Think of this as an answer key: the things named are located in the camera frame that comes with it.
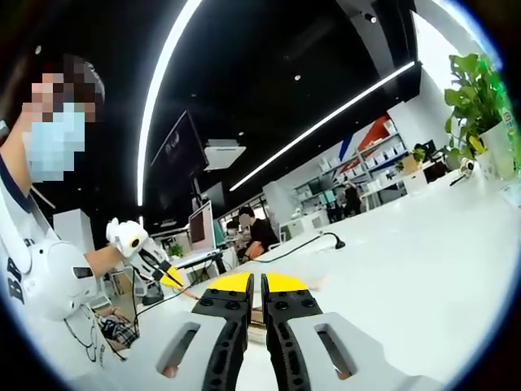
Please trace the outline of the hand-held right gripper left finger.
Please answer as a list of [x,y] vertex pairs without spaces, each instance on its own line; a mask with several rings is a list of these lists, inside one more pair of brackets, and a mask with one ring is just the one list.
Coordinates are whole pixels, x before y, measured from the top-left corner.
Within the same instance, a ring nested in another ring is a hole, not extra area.
[[234,390],[248,345],[252,320],[254,274],[240,272],[217,279],[184,319],[159,373],[168,379],[185,373],[197,384],[179,390]]

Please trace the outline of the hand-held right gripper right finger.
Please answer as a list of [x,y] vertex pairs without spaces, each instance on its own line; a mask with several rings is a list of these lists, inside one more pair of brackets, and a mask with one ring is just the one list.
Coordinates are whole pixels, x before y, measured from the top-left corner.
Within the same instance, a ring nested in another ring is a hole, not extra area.
[[394,367],[383,346],[336,312],[322,312],[300,280],[261,276],[266,345],[281,390],[439,390]]

